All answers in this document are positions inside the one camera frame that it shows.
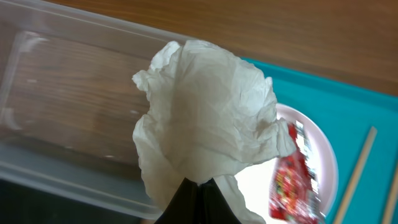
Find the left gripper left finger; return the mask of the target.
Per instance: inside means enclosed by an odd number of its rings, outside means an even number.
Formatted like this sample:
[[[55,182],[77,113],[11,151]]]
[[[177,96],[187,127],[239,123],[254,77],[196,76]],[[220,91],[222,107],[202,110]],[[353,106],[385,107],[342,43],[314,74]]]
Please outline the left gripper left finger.
[[[198,224],[197,196],[198,185],[184,179],[154,224]]]

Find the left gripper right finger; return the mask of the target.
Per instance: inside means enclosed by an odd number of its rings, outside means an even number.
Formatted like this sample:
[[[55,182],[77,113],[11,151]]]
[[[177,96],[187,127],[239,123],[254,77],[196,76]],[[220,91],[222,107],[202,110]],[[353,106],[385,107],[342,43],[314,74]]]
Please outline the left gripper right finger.
[[[200,224],[241,224],[214,179],[199,186],[197,220]]]

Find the white napkin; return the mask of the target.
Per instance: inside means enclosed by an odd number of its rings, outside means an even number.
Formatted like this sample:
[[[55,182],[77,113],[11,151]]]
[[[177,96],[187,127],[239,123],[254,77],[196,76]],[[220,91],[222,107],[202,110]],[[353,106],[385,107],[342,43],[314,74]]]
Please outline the white napkin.
[[[132,138],[147,195],[165,210],[183,179],[214,179],[242,223],[262,223],[247,209],[236,174],[296,149],[277,117],[272,78],[202,40],[169,42],[133,76],[149,111]]]

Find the red snack wrapper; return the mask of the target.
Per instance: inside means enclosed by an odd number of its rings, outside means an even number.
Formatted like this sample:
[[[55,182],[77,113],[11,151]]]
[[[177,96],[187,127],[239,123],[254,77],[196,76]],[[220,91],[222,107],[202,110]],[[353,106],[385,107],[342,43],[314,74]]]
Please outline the red snack wrapper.
[[[287,223],[324,223],[310,141],[299,121],[289,123],[288,129],[296,150],[277,161],[270,186],[269,216]]]

